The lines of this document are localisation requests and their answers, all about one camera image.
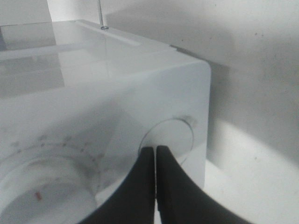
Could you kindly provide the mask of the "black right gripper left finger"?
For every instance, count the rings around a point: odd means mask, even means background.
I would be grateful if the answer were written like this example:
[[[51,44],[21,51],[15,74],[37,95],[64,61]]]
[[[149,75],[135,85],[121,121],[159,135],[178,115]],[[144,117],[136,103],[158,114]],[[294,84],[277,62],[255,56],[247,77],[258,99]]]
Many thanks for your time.
[[[141,149],[118,189],[81,224],[152,224],[155,211],[154,149]]]

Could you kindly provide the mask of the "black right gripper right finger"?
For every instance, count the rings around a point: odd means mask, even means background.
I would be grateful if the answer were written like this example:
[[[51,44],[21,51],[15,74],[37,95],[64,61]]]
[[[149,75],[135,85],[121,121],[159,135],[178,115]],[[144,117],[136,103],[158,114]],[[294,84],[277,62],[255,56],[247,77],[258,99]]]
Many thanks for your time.
[[[163,224],[248,224],[202,191],[167,146],[156,150],[157,204]]]

